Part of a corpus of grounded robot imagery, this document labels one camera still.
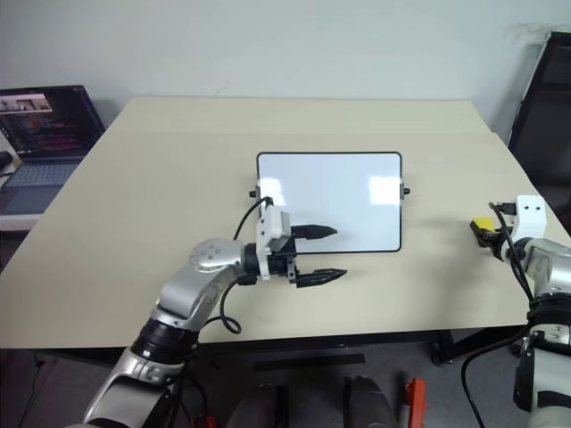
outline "laptop keyboard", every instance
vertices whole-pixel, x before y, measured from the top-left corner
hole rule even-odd
[[[77,163],[22,165],[6,183],[6,187],[63,185],[77,166]]]

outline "red clamp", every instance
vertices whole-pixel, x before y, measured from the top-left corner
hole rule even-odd
[[[426,409],[426,383],[422,379],[414,378],[404,387],[407,392],[409,410],[409,428],[422,428],[422,415]]]

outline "white wall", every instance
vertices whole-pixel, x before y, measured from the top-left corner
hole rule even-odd
[[[0,0],[0,85],[131,95],[472,99],[502,137],[568,0]]]

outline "laptop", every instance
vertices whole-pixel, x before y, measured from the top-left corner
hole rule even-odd
[[[0,215],[41,214],[103,134],[83,86],[0,89],[0,130],[22,165],[0,188]]]

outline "table leg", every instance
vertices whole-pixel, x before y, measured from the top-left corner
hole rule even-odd
[[[450,330],[442,330],[438,333],[438,342],[434,346],[432,360],[438,366],[453,363],[455,359],[512,336],[521,328],[521,325],[487,327],[457,342],[453,340]]]

